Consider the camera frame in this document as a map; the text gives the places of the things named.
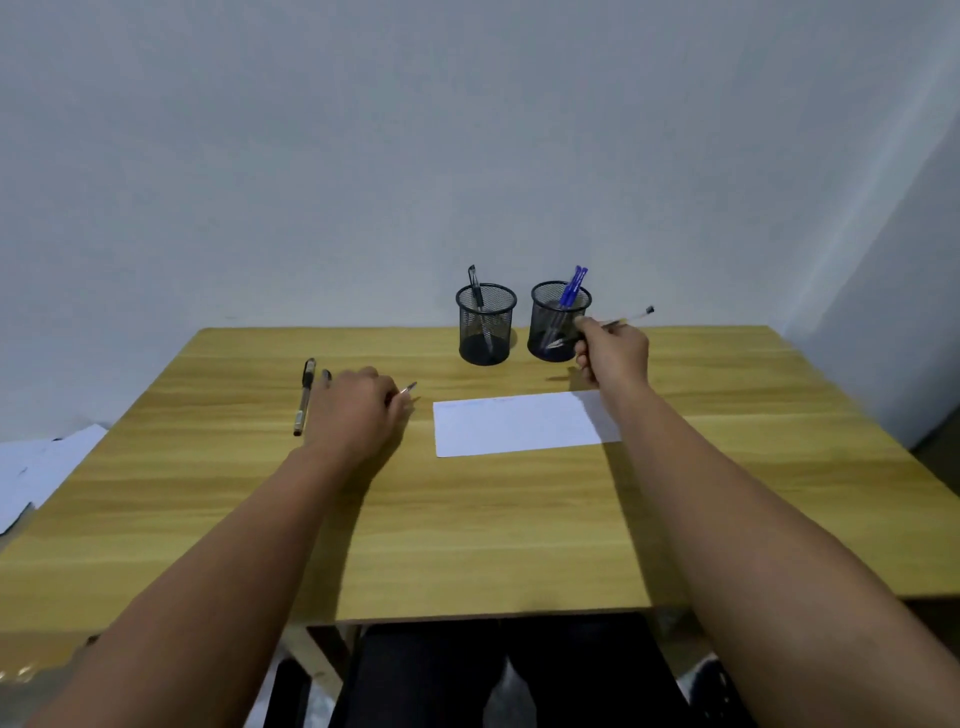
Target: person's left hand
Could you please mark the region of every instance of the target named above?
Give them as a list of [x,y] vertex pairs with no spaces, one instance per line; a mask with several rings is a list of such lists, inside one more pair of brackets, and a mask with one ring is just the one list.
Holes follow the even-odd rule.
[[303,446],[343,456],[355,468],[377,454],[394,433],[410,403],[394,381],[373,367],[342,372],[329,386],[318,376],[310,392]]

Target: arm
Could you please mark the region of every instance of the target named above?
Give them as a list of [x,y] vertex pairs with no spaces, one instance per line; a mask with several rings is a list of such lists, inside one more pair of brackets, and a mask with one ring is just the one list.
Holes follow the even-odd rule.
[[658,397],[642,332],[578,326],[577,363],[599,384],[693,609],[755,718],[960,725],[960,665],[890,590]]
[[400,421],[395,394],[373,368],[317,387],[303,446],[131,602],[30,725],[242,725],[330,501]]

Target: wire mesh cup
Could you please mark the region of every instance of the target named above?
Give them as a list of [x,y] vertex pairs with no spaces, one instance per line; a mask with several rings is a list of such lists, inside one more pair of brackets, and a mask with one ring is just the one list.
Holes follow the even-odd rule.
[[581,288],[573,305],[563,308],[560,306],[560,297],[565,289],[565,280],[548,280],[538,283],[530,292],[534,299],[534,310],[530,317],[527,349],[537,359],[568,361],[573,358],[578,335],[573,320],[586,313],[593,297],[586,288]]
[[487,367],[510,355],[510,326],[516,293],[496,283],[480,283],[480,305],[470,286],[457,291],[460,306],[460,355],[470,364]]

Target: paper on floor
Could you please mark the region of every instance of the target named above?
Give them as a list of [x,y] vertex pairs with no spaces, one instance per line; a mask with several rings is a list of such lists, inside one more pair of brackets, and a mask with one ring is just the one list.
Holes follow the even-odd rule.
[[106,433],[91,425],[62,440],[0,443],[0,533],[43,505]]
[[600,393],[438,401],[433,405],[437,457],[619,442]]

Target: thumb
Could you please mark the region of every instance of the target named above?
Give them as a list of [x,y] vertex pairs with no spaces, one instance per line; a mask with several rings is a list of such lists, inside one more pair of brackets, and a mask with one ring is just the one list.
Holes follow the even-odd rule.
[[387,406],[387,419],[390,421],[390,427],[399,425],[403,419],[403,413],[406,412],[407,405],[410,404],[410,393],[396,395]]
[[606,333],[594,319],[591,319],[589,316],[578,316],[573,320],[573,326],[577,328],[584,336],[587,338],[587,342],[590,342],[590,339],[594,336],[598,336],[602,333]]

